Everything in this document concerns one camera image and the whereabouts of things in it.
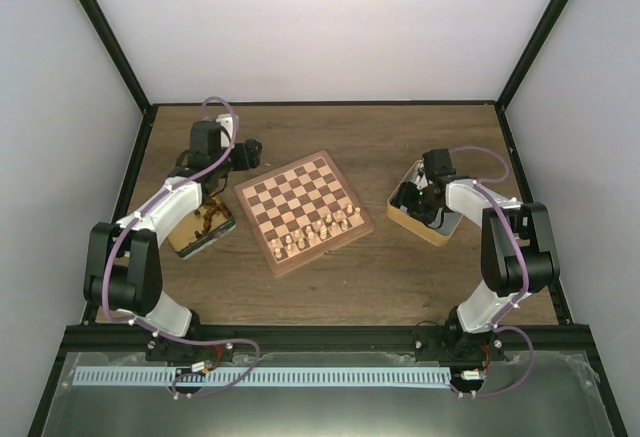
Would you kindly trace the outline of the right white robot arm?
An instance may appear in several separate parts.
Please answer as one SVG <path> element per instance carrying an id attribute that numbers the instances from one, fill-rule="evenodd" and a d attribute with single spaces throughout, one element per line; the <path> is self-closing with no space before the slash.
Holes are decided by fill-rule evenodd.
<path id="1" fill-rule="evenodd" d="M 387 215 L 427 242 L 445 245 L 462 220 L 481 232 L 481 281 L 454 307 L 444 335 L 447 353 L 458 360 L 480 347 L 479 334 L 559 276 L 560 265 L 548 210 L 490 189 L 492 179 L 459 173 L 449 149 L 423 154 L 387 202 Z"/>

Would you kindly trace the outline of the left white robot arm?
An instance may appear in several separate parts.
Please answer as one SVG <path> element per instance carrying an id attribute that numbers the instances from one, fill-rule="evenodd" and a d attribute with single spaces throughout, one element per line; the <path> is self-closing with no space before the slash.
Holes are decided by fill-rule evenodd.
<path id="1" fill-rule="evenodd" d="M 171 335 L 169 348 L 184 361 L 203 352 L 205 338 L 192 328 L 194 312 L 163 290 L 159 249 L 185 217 L 225 189 L 230 172 L 259 165 L 262 144 L 255 139 L 236 142 L 237 124 L 229 113 L 195 122 L 189 148 L 160 190 L 133 213 L 115 223 L 100 222 L 90 232 L 86 301 Z"/>

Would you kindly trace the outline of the light wooden chess piece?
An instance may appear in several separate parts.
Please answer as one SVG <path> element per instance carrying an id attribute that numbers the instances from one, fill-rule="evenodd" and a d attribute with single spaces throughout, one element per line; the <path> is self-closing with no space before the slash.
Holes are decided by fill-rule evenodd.
<path id="1" fill-rule="evenodd" d="M 316 241 L 316 231 L 311 225 L 309 225 L 306 227 L 305 232 L 306 232 L 307 241 L 309 242 L 310 245 L 312 245 Z"/>

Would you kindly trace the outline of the cream tin with light pieces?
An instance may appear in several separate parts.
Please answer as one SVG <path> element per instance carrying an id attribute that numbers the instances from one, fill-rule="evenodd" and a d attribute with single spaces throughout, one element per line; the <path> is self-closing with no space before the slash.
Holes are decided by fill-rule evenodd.
<path id="1" fill-rule="evenodd" d="M 421 185 L 423 162 L 415 161 L 394 189 L 386 204 L 386 215 L 394 222 L 435 246 L 444 246 L 462 220 L 447 209 L 429 209 Z"/>

